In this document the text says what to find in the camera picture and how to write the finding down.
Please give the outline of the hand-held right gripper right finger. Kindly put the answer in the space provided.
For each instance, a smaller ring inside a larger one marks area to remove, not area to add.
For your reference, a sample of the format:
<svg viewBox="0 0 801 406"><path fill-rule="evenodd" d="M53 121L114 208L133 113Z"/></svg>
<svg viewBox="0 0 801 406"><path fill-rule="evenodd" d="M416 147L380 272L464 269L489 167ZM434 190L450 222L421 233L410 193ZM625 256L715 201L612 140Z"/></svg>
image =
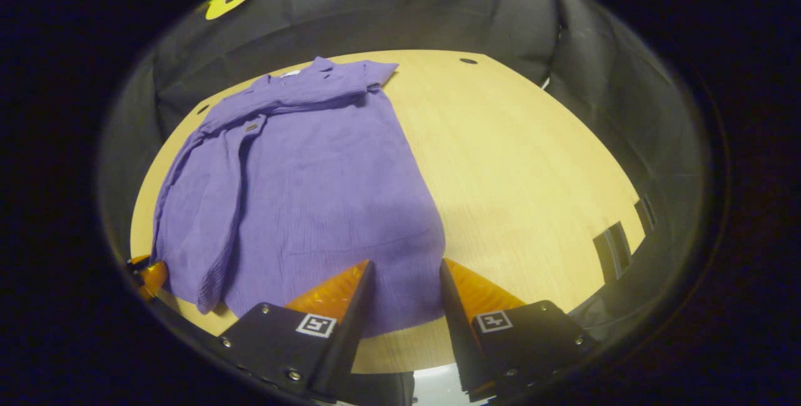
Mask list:
<svg viewBox="0 0 801 406"><path fill-rule="evenodd" d="M439 278L459 380L472 401L521 402L595 351L589 332L551 301L526 303L448 258Z"/></svg>

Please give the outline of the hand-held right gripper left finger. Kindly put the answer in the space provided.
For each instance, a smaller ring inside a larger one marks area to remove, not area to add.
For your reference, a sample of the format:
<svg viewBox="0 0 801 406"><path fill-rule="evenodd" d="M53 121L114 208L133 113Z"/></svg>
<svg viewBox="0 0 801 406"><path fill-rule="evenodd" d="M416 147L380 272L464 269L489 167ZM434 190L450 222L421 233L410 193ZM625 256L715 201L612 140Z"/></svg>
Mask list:
<svg viewBox="0 0 801 406"><path fill-rule="evenodd" d="M361 261L283 307L252 307L218 337L218 351L272 388L333 402L350 375L374 287L374 263Z"/></svg>

